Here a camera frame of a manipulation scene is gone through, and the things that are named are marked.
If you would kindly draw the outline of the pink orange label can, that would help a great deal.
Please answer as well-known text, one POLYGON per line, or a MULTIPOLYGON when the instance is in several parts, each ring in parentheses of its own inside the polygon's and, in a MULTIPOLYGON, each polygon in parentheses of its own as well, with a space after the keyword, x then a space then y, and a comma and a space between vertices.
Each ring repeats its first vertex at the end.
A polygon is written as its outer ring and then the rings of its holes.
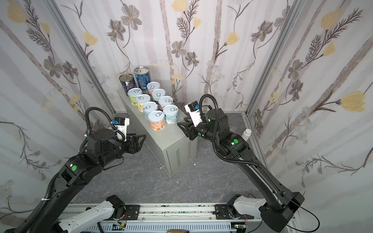
POLYGON ((164 107, 173 104, 173 98, 171 96, 163 96, 158 100, 160 109, 163 110, 164 107))

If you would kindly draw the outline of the teal label can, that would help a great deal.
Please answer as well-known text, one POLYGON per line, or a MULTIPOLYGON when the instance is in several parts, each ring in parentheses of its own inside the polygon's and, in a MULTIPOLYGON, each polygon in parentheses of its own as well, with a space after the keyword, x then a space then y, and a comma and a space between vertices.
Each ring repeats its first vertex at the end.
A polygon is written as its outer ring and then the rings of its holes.
POLYGON ((155 102, 146 102, 143 104, 143 113, 145 118, 148 120, 149 119, 149 114, 153 111, 158 110, 158 104, 155 102))

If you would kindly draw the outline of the yellow label can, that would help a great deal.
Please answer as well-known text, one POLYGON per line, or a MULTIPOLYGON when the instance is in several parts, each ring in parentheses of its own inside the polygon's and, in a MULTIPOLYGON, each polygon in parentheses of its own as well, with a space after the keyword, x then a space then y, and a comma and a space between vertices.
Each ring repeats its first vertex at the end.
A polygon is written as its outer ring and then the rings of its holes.
POLYGON ((151 97, 147 94, 141 94, 136 96, 137 106, 140 112, 143 112, 143 106, 145 103, 149 102, 151 97))

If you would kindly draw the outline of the white brown label can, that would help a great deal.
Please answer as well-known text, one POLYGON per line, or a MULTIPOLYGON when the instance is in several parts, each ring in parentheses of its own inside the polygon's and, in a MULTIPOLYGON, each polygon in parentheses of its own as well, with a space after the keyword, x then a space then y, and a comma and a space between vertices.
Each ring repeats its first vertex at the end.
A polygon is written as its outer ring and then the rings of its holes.
POLYGON ((166 91, 162 88, 155 89, 152 92, 152 98, 155 102, 159 102, 159 99, 166 95, 166 91))

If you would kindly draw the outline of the green label can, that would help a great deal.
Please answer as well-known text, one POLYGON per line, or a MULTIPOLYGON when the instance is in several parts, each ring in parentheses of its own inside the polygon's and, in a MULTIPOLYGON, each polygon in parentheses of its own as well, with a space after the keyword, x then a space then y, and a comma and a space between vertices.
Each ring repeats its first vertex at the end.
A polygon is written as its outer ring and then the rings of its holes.
POLYGON ((140 88, 132 88, 128 90, 127 94, 128 94, 131 104, 137 105, 136 97, 143 93, 142 93, 142 89, 140 88))

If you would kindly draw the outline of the dark navy tall can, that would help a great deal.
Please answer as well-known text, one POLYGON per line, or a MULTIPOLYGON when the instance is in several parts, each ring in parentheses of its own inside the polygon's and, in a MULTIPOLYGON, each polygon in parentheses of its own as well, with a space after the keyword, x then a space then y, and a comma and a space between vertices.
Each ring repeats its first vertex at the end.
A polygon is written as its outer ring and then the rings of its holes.
POLYGON ((128 96, 128 91, 130 89, 133 89, 133 88, 136 88, 137 85, 136 85, 136 82, 135 82, 135 79, 133 77, 132 74, 130 73, 127 73, 127 74, 123 74, 119 77, 119 81, 126 93, 126 95, 128 96))

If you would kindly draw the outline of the blue label tall can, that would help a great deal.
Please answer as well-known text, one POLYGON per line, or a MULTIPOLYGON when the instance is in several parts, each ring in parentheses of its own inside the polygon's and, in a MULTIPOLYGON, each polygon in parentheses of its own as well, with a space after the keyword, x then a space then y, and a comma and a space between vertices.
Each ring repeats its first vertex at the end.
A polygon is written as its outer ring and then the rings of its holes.
POLYGON ((147 90, 147 85, 151 82, 150 70, 148 67, 137 67, 134 69, 138 85, 142 90, 147 90))

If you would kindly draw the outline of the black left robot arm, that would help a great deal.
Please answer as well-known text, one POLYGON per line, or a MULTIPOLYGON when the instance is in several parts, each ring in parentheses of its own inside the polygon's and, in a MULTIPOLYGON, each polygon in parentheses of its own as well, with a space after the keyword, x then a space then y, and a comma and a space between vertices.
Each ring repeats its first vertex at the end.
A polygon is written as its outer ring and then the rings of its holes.
POLYGON ((110 163, 125 153, 136 154, 142 149, 146 135, 124 134, 101 108, 90 107, 85 112, 86 137, 77 155, 71 157, 50 180, 46 194, 33 212, 8 233, 79 233, 90 224, 127 214, 124 202, 116 195, 110 196, 94 209, 77 215, 74 220, 59 217, 70 201, 96 175, 111 168, 110 163), (91 111, 99 111, 109 119, 111 129, 91 130, 91 111))

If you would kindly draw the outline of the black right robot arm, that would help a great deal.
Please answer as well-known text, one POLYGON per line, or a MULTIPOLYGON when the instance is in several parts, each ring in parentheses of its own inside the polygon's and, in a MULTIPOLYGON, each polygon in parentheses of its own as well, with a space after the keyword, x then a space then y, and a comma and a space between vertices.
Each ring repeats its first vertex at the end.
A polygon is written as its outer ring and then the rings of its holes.
POLYGON ((275 232, 281 232, 301 208, 304 196, 281 184, 258 160, 247 140, 230 131, 228 117, 210 94, 185 106, 189 117, 178 127, 193 141, 196 137, 208 140, 214 153, 224 162, 237 165, 263 195, 250 199, 236 195, 227 204, 231 215, 257 216, 275 232))

